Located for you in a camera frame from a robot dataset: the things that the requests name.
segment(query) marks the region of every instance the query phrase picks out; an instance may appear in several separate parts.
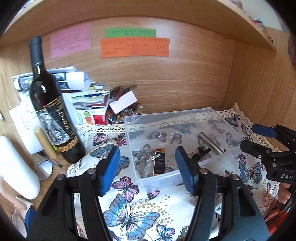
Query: metal bolt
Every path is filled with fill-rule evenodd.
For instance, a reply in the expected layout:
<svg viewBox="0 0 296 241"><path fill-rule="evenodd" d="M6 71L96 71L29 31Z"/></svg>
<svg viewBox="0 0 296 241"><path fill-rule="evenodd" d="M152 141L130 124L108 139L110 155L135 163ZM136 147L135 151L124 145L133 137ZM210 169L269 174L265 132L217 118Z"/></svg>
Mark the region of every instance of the metal bolt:
<svg viewBox="0 0 296 241"><path fill-rule="evenodd" d="M94 174L94 173L96 173L96 169L95 168L90 168L90 169L87 170L87 173L88 174Z"/></svg>
<svg viewBox="0 0 296 241"><path fill-rule="evenodd" d="M64 174L58 174L57 179L58 180L63 180L66 176Z"/></svg>
<svg viewBox="0 0 296 241"><path fill-rule="evenodd" d="M239 176L236 175L236 174L232 174L232 175L231 175L231 178L232 178L233 180L239 180Z"/></svg>
<svg viewBox="0 0 296 241"><path fill-rule="evenodd" d="M209 172L209 170L206 169L206 168L201 168L201 169L200 169L200 173L201 173L201 174L207 174L208 172Z"/></svg>

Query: bowl of beads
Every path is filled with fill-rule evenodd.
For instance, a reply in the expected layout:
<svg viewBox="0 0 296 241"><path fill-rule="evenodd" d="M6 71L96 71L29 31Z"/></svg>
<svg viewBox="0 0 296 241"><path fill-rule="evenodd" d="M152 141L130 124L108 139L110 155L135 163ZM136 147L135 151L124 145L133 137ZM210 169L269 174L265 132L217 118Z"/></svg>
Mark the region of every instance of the bowl of beads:
<svg viewBox="0 0 296 241"><path fill-rule="evenodd" d="M122 110L121 112L115 114L113 110L108 106L107 109L107 115L108 115L108 120L111 124L123 124L123 118L125 116L131 116L134 115L135 117L137 115L142 115L143 114L143 106L136 102L126 109Z"/></svg>

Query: white bottle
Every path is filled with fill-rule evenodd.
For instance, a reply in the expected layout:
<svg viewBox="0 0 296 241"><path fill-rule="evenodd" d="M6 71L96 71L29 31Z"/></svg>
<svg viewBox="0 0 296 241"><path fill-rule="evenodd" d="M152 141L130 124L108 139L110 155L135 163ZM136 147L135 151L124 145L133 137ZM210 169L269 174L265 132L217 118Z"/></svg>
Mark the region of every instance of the white bottle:
<svg viewBox="0 0 296 241"><path fill-rule="evenodd" d="M39 178L5 136L0 136L0 176L24 198L34 199L39 194Z"/></svg>

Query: wine bottle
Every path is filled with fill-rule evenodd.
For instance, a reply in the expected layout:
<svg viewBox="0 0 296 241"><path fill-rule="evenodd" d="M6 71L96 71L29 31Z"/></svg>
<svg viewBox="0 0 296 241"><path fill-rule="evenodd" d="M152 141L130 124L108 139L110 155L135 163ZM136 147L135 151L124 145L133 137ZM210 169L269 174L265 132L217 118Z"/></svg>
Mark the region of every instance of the wine bottle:
<svg viewBox="0 0 296 241"><path fill-rule="evenodd" d="M69 118L56 77L44 65L41 37L30 41L33 81L30 98L47 136L63 158L76 163L85 156L85 147Z"/></svg>

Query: blue gripper pad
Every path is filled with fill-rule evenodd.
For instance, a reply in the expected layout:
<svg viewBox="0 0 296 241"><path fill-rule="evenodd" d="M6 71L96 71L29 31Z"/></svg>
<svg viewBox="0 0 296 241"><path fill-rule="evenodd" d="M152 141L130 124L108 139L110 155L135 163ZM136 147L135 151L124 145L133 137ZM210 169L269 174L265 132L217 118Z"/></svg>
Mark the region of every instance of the blue gripper pad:
<svg viewBox="0 0 296 241"><path fill-rule="evenodd" d="M120 150L113 147L106 159L100 160L96 170L101 187L99 188L100 196L104 196L111 188L115 173L118 170L120 161Z"/></svg>
<svg viewBox="0 0 296 241"><path fill-rule="evenodd" d="M176 148L175 159L186 190L192 196L195 196L195 186L198 182L198 170L200 169L199 165L187 156L183 146Z"/></svg>
<svg viewBox="0 0 296 241"><path fill-rule="evenodd" d="M265 137L276 137L276 132L272 127L262 126L259 124L254 124L252 126L252 132Z"/></svg>

